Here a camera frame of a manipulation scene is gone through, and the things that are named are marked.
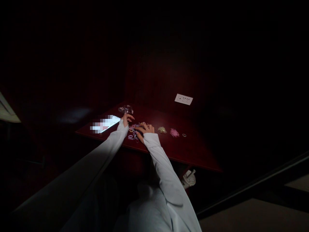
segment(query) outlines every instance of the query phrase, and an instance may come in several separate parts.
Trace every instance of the electrical outlet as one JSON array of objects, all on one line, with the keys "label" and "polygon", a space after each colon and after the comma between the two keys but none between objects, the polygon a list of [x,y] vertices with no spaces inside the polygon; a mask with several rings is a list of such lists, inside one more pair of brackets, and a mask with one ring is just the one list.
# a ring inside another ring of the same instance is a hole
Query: electrical outlet
[{"label": "electrical outlet", "polygon": [[176,102],[186,104],[186,105],[191,105],[192,100],[193,100],[192,97],[187,97],[187,96],[181,95],[179,93],[176,95],[176,98],[175,98]]}]

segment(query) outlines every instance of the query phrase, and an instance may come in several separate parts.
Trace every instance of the wooden table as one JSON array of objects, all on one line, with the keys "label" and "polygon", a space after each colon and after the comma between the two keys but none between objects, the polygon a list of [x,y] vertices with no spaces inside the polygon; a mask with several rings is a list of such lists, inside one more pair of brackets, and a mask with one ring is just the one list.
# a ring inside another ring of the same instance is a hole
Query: wooden table
[{"label": "wooden table", "polygon": [[[118,104],[114,108],[105,112],[101,118],[105,118],[104,115],[115,115],[121,118],[123,115],[118,111],[118,107],[125,104],[126,102]],[[138,124],[139,122],[146,122],[154,126],[156,133],[159,135],[161,146],[170,160],[187,164],[188,168],[193,166],[216,172],[222,172],[222,169],[219,167],[213,154],[207,149],[203,137],[201,136],[201,133],[203,133],[202,126],[199,128],[193,125],[190,121],[177,117],[177,115],[169,115],[146,107],[132,104],[130,105],[134,110],[133,116],[135,120],[133,123],[129,123],[129,125]],[[118,124],[115,124],[101,134],[93,134],[90,130],[91,125],[92,122],[88,123],[84,127],[77,130],[76,133],[96,140],[105,141],[109,134],[115,131],[118,126]],[[160,134],[157,131],[157,128],[161,126],[165,127],[168,133]],[[180,136],[177,138],[172,137],[169,133],[171,128],[176,129]],[[124,139],[122,146],[144,153],[149,152],[146,146],[141,142],[136,143],[136,141],[130,140],[128,137]]]}]

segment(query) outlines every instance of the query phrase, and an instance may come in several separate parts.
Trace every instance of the hand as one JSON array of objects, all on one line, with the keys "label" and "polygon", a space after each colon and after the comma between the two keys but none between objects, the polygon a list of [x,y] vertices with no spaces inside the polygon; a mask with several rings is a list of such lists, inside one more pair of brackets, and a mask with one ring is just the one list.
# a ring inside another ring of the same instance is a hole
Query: hand
[{"label": "hand", "polygon": [[123,115],[123,117],[121,119],[123,120],[123,126],[124,127],[126,127],[128,125],[128,121],[132,122],[132,120],[130,118],[135,120],[135,118],[132,115],[130,115],[130,114],[125,113]]},{"label": "hand", "polygon": [[[135,127],[135,130],[139,130],[140,132],[142,132],[143,134],[145,133],[154,133],[155,132],[155,128],[152,125],[146,125],[146,124],[142,124],[142,127]],[[144,144],[144,138],[142,137],[141,133],[139,133],[138,131],[136,132],[137,137],[139,138],[139,140]]]}]

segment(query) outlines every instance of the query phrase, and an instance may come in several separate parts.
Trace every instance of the white sleeve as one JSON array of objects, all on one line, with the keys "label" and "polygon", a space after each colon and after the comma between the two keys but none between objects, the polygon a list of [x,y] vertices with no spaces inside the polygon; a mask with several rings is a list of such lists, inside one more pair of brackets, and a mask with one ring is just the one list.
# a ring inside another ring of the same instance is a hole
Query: white sleeve
[{"label": "white sleeve", "polygon": [[160,189],[173,223],[173,231],[201,231],[192,204],[178,176],[161,147],[155,133],[145,133],[144,143],[150,151],[154,166],[160,179]]},{"label": "white sleeve", "polygon": [[84,195],[92,190],[119,150],[129,126],[120,120],[116,131],[96,149],[42,188],[12,212],[29,231],[59,230]]}]

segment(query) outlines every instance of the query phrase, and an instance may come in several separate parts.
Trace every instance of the phone screen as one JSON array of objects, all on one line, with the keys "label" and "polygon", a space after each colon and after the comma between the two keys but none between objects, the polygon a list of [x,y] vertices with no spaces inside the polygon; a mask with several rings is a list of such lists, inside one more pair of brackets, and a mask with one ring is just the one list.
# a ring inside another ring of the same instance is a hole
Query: phone screen
[{"label": "phone screen", "polygon": [[101,119],[100,122],[93,123],[93,126],[90,127],[93,130],[93,133],[99,134],[106,131],[108,128],[112,127],[120,121],[120,118],[111,115],[109,119]]}]

